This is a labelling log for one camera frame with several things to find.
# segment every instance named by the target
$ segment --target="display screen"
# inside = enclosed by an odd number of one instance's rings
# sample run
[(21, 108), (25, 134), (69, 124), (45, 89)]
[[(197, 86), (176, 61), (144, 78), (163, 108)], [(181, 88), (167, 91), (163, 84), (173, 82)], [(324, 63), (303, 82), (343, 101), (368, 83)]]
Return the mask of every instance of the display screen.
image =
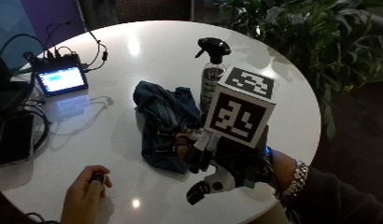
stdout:
[(61, 91), (84, 85), (79, 67), (69, 67), (55, 72), (39, 74), (45, 91)]

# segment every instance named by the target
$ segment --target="finger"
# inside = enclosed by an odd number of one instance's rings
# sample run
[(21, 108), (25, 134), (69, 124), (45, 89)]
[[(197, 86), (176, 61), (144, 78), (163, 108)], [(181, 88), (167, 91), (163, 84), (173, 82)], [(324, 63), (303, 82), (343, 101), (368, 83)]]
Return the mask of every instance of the finger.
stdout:
[(113, 187), (113, 183), (112, 183), (112, 180), (108, 177), (108, 175), (105, 176), (104, 185), (105, 185), (107, 188), (112, 188)]
[(177, 158), (184, 160), (187, 155), (188, 155), (188, 150), (189, 147), (188, 146), (179, 146), (176, 151), (177, 151)]
[(109, 174), (109, 170), (101, 165), (85, 166), (76, 181), (88, 181), (95, 172), (101, 172), (105, 175)]
[(177, 145), (188, 144), (188, 141), (191, 140), (191, 135), (191, 133), (177, 133), (175, 136), (175, 143)]
[(99, 180), (93, 180), (88, 186), (88, 191), (84, 199), (93, 204), (100, 202), (100, 193), (103, 190), (103, 184)]

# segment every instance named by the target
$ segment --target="white round table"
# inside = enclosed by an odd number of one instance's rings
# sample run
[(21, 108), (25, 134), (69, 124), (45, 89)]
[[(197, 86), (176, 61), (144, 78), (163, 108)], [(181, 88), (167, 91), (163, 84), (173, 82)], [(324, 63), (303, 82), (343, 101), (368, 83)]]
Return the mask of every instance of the white round table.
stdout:
[[(311, 87), (291, 62), (267, 45), (231, 30), (183, 21), (145, 21), (93, 31), (108, 48), (104, 67), (87, 74), (89, 89), (47, 99), (52, 121), (43, 150), (25, 162), (0, 168), (0, 190), (24, 212), (60, 219), (64, 195), (83, 167), (107, 166), (113, 187), (107, 190), (97, 223), (240, 223), (275, 204), (272, 188), (257, 184), (211, 194), (196, 205), (187, 191), (205, 173), (176, 174), (153, 168), (140, 155), (143, 119), (132, 94), (140, 80), (173, 91), (189, 87), (199, 102), (200, 76), (209, 57), (195, 59), (201, 37), (227, 41), (225, 65), (280, 80), (277, 105), (268, 121), (268, 145), (311, 162), (319, 144), (319, 106)], [(68, 46), (89, 63), (96, 43), (89, 34)]]

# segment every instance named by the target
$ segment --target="crumpled blue fabric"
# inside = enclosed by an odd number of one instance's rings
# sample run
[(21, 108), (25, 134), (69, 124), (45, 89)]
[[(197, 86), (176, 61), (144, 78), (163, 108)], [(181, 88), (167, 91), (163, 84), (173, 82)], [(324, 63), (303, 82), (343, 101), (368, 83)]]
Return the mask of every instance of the crumpled blue fabric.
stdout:
[(185, 174), (189, 167), (177, 158), (155, 152), (156, 125), (165, 127), (184, 122), (187, 127), (200, 127), (200, 111), (195, 106), (189, 88), (177, 87), (175, 91), (164, 90), (159, 85), (140, 81), (133, 92), (136, 111), (145, 118), (141, 138), (141, 156), (157, 168)]

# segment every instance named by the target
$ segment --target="hand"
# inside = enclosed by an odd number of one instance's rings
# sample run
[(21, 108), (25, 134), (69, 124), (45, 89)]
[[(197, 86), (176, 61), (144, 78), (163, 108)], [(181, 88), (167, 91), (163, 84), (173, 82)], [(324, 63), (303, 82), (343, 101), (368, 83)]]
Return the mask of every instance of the hand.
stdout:
[[(95, 224), (100, 199), (105, 197), (105, 192), (101, 190), (101, 182), (93, 180), (91, 184), (88, 183), (95, 172), (109, 174), (109, 170), (104, 166), (87, 166), (67, 190), (61, 217), (63, 224)], [(105, 177), (104, 185), (112, 188), (108, 176)]]

